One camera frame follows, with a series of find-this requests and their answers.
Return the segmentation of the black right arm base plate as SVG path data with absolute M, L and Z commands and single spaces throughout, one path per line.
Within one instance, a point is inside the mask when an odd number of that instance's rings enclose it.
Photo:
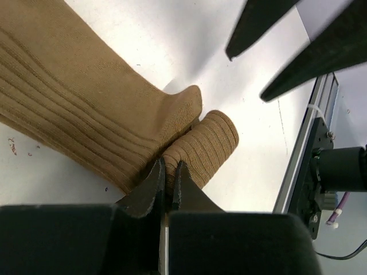
M 332 138 L 329 136 L 329 129 L 322 118 L 314 120 L 310 137 L 307 143 L 307 151 L 304 154 L 306 174 L 302 178 L 303 198 L 298 203 L 298 210 L 302 216 L 302 221 L 307 226 L 311 238 L 315 240 L 321 223 L 321 214 L 325 204 L 325 191 L 321 186 L 321 176 L 318 172 L 318 160 L 321 151 L 334 148 Z

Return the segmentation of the tan ribbed sock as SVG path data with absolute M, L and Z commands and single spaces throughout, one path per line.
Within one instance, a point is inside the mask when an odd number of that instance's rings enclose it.
M 204 187 L 238 145 L 200 89 L 169 95 L 134 71 L 64 2 L 1 2 L 1 122 L 132 191 L 163 156 L 167 188 L 188 164 Z

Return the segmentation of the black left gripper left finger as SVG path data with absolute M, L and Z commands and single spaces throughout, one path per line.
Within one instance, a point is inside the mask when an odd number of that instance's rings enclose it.
M 165 163 L 120 202 L 1 207 L 2 274 L 164 274 Z

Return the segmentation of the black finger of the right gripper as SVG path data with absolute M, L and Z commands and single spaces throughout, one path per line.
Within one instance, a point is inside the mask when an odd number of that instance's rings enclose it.
M 225 48 L 229 60 L 257 43 L 299 1 L 247 0 Z
M 324 74 L 366 62 L 366 1 L 351 1 L 317 37 L 267 85 L 271 101 Z

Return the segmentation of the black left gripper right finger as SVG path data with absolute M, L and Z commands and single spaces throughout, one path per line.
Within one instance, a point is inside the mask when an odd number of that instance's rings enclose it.
M 287 214 L 226 213 L 175 171 L 169 215 L 169 274 L 319 274 L 302 221 Z

